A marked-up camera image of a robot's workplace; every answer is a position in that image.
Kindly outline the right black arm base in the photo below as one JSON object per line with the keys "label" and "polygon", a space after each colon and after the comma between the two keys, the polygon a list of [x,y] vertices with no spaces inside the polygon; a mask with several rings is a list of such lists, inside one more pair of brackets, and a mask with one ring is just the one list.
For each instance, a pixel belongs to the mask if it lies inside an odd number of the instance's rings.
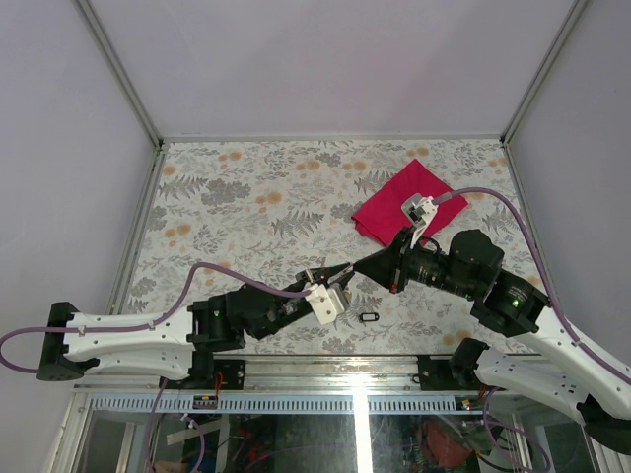
{"label": "right black arm base", "polygon": [[420,387],[421,391],[457,391],[462,386],[454,378],[449,365],[449,358],[432,355],[416,356],[416,373],[411,381]]}

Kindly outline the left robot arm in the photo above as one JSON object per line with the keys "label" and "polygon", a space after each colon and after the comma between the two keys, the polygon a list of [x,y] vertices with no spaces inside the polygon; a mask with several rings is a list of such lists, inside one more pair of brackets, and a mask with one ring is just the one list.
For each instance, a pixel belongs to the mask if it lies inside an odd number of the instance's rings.
{"label": "left robot arm", "polygon": [[85,314],[69,303],[50,309],[35,375],[69,381],[87,373],[156,375],[194,388],[216,375],[213,356],[240,350],[309,315],[329,324],[346,311],[350,264],[307,269],[283,290],[244,284],[164,314]]}

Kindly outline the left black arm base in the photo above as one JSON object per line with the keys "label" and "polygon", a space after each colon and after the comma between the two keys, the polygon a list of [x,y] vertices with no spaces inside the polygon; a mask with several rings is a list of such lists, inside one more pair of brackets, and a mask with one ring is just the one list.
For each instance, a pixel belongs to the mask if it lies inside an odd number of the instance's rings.
{"label": "left black arm base", "polygon": [[246,361],[243,359],[215,360],[212,370],[194,372],[190,376],[193,389],[240,391],[245,387]]}

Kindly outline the black tag key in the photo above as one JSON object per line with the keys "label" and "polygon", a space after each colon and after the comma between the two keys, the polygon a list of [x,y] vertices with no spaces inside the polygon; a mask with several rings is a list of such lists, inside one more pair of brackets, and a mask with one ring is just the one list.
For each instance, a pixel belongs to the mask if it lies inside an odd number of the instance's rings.
{"label": "black tag key", "polygon": [[380,315],[377,312],[362,312],[358,316],[358,320],[361,323],[373,323],[380,320]]}

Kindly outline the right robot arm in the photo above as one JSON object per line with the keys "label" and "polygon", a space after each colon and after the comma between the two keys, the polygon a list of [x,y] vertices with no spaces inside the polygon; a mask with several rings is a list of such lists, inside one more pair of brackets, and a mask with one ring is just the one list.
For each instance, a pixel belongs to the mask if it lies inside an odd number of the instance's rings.
{"label": "right robot arm", "polygon": [[412,231],[402,230],[389,247],[356,262],[355,271],[393,294],[414,281],[462,297],[482,326],[531,348],[555,368],[531,368],[465,338],[449,360],[456,386],[479,382],[515,391],[574,420],[607,448],[629,454],[629,383],[588,355],[586,340],[572,339],[547,295],[503,269],[501,248],[480,230],[457,233],[447,252],[411,240]]}

